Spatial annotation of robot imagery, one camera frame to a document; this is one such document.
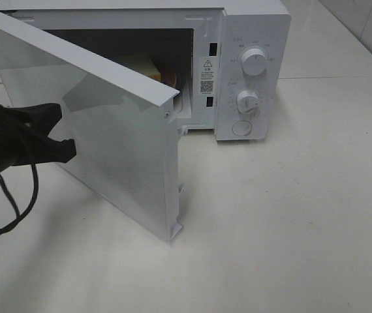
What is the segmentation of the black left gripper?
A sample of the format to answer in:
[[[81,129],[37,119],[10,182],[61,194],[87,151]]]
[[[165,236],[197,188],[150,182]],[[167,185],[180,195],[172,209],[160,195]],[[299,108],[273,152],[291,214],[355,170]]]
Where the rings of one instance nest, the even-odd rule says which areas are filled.
[[[57,141],[34,134],[31,145],[32,127],[52,130],[61,118],[61,106],[56,103],[25,108],[0,105],[0,173],[11,166],[67,163],[74,158],[76,145],[73,139]]]

